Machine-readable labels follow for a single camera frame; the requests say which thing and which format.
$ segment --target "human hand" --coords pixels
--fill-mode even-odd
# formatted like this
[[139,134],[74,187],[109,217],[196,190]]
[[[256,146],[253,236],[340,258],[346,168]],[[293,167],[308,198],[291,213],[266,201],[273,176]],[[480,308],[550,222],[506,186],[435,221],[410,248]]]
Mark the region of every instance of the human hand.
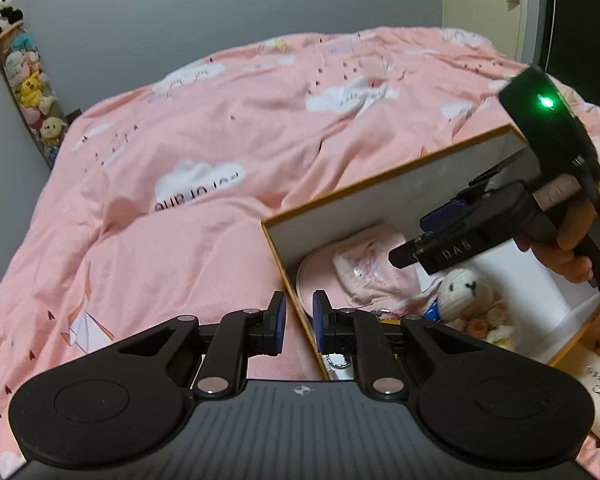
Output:
[[516,237],[515,241],[521,251],[531,249],[542,264],[571,283],[588,282],[593,278],[591,260],[576,256],[573,249],[587,235],[597,216],[588,199],[575,201],[568,206],[554,243],[536,242],[526,235]]

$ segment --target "bunny face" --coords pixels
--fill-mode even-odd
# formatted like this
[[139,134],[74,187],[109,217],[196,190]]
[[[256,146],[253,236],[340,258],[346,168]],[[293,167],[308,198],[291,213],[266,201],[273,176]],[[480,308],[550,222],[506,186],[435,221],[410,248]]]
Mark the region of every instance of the bunny face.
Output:
[[483,276],[472,269],[454,269],[440,284],[438,313],[444,322],[481,316],[493,300],[494,291]]

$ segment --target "gray gripper base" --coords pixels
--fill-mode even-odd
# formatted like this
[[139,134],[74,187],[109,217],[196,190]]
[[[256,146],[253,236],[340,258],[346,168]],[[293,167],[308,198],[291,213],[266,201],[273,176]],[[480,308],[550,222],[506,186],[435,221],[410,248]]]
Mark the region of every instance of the gray gripper base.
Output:
[[430,441],[406,407],[377,402],[349,381],[249,381],[233,399],[205,402],[164,447],[106,469],[38,462],[14,480],[590,480],[567,462],[499,472],[462,462]]

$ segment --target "bed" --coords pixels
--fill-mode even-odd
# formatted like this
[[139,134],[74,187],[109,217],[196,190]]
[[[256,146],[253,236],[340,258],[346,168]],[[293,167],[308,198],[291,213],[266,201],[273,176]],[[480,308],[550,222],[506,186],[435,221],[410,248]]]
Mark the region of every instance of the bed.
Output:
[[[260,221],[509,123],[524,67],[464,30],[301,34],[197,60],[72,124],[0,284],[0,472],[30,377],[179,314],[202,323],[280,288]],[[560,87],[600,150],[600,108]],[[316,379],[293,311],[253,377]]]

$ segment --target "metal screw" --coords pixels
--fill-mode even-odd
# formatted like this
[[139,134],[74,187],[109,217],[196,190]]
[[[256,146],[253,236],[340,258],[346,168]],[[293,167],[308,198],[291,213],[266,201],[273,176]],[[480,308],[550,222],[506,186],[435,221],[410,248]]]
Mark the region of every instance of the metal screw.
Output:
[[376,379],[372,386],[376,392],[391,395],[401,392],[404,388],[404,383],[400,379],[394,377],[381,377]]
[[222,377],[205,377],[198,381],[198,388],[206,394],[219,394],[228,387],[228,381]]

